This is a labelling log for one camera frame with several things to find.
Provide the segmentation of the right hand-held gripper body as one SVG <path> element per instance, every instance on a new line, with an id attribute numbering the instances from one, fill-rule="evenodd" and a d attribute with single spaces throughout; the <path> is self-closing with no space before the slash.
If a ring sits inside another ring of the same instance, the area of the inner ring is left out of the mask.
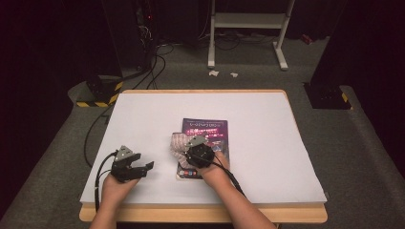
<path id="1" fill-rule="evenodd" d="M 186 161 L 197 168 L 207 168 L 213 162 L 215 153 L 206 144 L 207 139 L 201 135 L 193 136 L 186 144 Z"/>

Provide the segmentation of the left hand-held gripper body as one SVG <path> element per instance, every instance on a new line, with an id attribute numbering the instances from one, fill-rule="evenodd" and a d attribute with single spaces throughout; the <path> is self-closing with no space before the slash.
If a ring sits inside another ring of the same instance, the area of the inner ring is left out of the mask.
<path id="1" fill-rule="evenodd" d="M 133 162 L 130 163 L 127 160 L 127 158 L 132 154 L 136 153 L 134 153 L 131 149 L 129 149 L 124 145 L 122 145 L 117 151 L 111 169 L 111 175 L 114 176 L 117 179 L 117 181 L 127 182 L 133 179 L 132 178 L 132 171 L 134 169 L 132 167 Z"/>

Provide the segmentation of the striped pink cloth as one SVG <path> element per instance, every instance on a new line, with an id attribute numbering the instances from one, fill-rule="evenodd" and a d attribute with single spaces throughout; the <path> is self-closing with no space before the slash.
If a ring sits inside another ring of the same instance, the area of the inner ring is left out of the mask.
<path id="1" fill-rule="evenodd" d="M 195 166 L 191 165 L 185 156 L 185 152 L 188 150 L 186 144 L 191 138 L 192 135 L 186 135 L 183 133 L 173 133 L 171 135 L 170 152 L 177 159 L 183 169 L 195 169 Z"/>

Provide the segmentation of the red and purple magazine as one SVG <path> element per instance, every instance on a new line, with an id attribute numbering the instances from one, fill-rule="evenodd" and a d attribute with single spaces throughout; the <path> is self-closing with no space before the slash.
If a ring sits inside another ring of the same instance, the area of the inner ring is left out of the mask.
<path id="1" fill-rule="evenodd" d="M 214 152 L 222 152 L 229 159 L 228 125 L 226 120 L 185 118 L 182 121 L 181 133 L 186 135 L 201 135 L 207 139 L 206 144 Z M 202 179 L 195 169 L 183 169 L 178 163 L 177 179 Z"/>

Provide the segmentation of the person's left hand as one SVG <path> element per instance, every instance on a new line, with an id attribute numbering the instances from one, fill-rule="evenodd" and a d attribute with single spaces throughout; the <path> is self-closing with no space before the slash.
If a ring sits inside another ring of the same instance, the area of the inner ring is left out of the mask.
<path id="1" fill-rule="evenodd" d="M 119 182 L 114 176 L 108 175 L 102 185 L 101 205 L 118 207 L 138 183 L 138 179 Z"/>

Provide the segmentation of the person's right hand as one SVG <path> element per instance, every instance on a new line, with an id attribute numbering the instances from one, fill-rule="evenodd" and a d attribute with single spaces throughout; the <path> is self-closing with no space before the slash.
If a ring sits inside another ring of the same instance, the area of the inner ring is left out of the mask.
<path id="1" fill-rule="evenodd" d="M 224 188 L 229 186 L 231 181 L 227 173 L 221 168 L 223 166 L 225 169 L 229 168 L 229 163 L 220 151 L 215 153 L 213 164 L 207 168 L 201 168 L 198 170 L 199 174 L 202 176 L 205 183 L 214 190 Z"/>

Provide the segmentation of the black yellow striped base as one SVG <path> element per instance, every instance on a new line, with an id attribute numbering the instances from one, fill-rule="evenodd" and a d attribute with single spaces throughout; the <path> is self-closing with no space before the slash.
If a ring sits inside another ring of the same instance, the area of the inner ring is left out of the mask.
<path id="1" fill-rule="evenodd" d="M 96 77 L 85 82 L 84 89 L 79 93 L 75 104 L 81 108 L 109 107 L 118 98 L 123 85 L 121 80 L 100 79 Z"/>
<path id="2" fill-rule="evenodd" d="M 304 84 L 304 89 L 313 109 L 350 110 L 352 105 L 339 87 Z"/>

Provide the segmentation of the dark equipment rack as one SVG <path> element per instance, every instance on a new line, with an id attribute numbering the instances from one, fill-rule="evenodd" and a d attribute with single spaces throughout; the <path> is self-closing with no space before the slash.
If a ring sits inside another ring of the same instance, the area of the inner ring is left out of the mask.
<path id="1" fill-rule="evenodd" d="M 152 0 L 102 0 L 102 6 L 123 75 L 150 66 L 156 47 Z"/>

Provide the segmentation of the white metal stand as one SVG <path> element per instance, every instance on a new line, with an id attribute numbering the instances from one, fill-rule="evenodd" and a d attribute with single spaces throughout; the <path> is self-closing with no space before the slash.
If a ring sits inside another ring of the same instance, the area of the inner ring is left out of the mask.
<path id="1" fill-rule="evenodd" d="M 288 70 L 288 63 L 282 51 L 289 20 L 295 0 L 288 0 L 287 10 L 283 13 L 238 13 L 216 12 L 216 0 L 211 1 L 210 34 L 207 53 L 207 68 L 215 68 L 215 30 L 218 28 L 233 29 L 265 29 L 279 30 L 276 41 L 272 43 L 282 71 Z"/>

